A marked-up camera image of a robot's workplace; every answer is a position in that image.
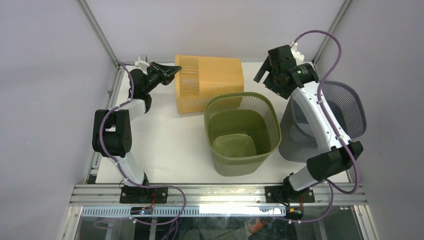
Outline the green plastic basket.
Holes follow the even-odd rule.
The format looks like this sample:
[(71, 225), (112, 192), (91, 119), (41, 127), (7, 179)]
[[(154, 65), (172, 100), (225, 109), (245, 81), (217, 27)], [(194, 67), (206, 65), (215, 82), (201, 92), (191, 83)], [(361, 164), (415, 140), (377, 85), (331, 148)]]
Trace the green plastic basket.
[(224, 177), (254, 173), (282, 140), (274, 106), (257, 92), (211, 99), (204, 110), (204, 129), (215, 171)]

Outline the yellow plastic basket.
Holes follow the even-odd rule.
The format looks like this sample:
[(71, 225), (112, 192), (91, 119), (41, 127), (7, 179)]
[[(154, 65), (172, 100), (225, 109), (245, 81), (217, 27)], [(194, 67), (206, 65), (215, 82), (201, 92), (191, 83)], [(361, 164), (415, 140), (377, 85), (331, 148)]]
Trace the yellow plastic basket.
[(177, 112), (203, 112), (213, 98), (244, 91), (244, 74), (239, 58), (181, 55), (175, 56), (181, 70), (175, 75)]

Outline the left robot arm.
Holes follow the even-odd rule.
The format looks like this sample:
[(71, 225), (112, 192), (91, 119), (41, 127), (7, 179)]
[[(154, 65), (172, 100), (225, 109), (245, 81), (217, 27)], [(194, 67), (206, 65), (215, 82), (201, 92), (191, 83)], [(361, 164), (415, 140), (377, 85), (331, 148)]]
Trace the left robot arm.
[(145, 203), (151, 196), (151, 190), (147, 187), (144, 168), (137, 164), (131, 152), (131, 123), (151, 109), (151, 92), (158, 85), (169, 85), (182, 68), (145, 60), (136, 61), (132, 70), (128, 70), (127, 64), (122, 62), (119, 66), (129, 79), (127, 99), (110, 109), (95, 111), (91, 144), (95, 152), (112, 162), (124, 185), (133, 187), (131, 197), (138, 203)]

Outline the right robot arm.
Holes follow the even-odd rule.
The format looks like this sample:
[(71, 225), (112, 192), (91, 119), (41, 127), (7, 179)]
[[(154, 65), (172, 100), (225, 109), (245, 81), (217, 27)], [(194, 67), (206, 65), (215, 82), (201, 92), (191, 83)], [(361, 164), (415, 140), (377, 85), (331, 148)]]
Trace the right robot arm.
[(282, 203), (294, 203), (314, 184), (349, 170), (363, 151), (359, 141), (344, 131), (331, 111), (314, 67), (304, 62), (297, 45), (283, 45), (268, 56), (254, 77), (288, 100), (280, 123), (282, 157), (306, 166), (285, 177), (282, 189), (271, 196)]

